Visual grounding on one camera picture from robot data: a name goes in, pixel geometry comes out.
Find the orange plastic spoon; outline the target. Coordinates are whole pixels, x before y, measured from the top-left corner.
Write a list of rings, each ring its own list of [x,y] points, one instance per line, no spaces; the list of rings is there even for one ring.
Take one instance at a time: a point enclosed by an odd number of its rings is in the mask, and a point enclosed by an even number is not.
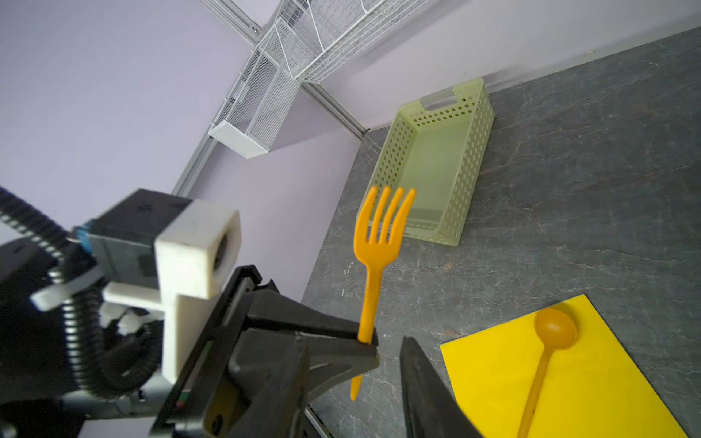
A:
[[[543,345],[543,352],[520,420],[518,438],[529,436],[552,356],[557,351],[569,350],[578,339],[578,330],[574,319],[558,308],[544,308],[544,310],[538,311],[534,318],[534,330]]]

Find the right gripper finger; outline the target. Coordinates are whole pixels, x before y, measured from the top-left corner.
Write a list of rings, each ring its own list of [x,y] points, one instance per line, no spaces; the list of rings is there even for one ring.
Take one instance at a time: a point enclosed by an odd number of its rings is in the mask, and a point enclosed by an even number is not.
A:
[[[482,437],[414,338],[403,338],[400,370],[408,437]]]

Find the yellow paper napkin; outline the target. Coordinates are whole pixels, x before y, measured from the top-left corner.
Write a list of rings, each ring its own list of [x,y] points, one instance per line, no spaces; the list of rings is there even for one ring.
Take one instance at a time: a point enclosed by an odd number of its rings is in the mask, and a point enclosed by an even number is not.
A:
[[[685,432],[586,295],[559,308],[578,341],[554,354],[532,437],[683,437]],[[442,345],[456,400],[485,437],[514,437],[543,345],[529,313]]]

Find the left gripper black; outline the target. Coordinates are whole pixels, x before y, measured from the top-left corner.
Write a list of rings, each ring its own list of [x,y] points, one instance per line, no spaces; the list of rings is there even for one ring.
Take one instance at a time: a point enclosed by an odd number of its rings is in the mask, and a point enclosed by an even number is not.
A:
[[[241,266],[226,285],[151,437],[302,437],[308,400],[379,366],[378,339],[306,307]]]

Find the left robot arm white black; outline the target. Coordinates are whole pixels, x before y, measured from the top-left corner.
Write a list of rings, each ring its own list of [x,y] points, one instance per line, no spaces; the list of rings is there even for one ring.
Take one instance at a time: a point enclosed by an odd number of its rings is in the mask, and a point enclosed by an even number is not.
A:
[[[379,363],[359,326],[239,266],[235,210],[140,189],[66,230],[13,193],[1,221],[1,434],[321,437],[309,402]]]

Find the orange plastic fork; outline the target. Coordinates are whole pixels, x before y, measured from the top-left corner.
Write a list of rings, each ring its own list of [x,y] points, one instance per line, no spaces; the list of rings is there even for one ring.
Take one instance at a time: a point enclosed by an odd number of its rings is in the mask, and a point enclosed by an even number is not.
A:
[[[405,226],[416,189],[399,188],[390,195],[390,188],[372,186],[357,217],[353,250],[366,267],[366,282],[361,311],[358,341],[370,344],[382,290],[383,270],[400,254]]]

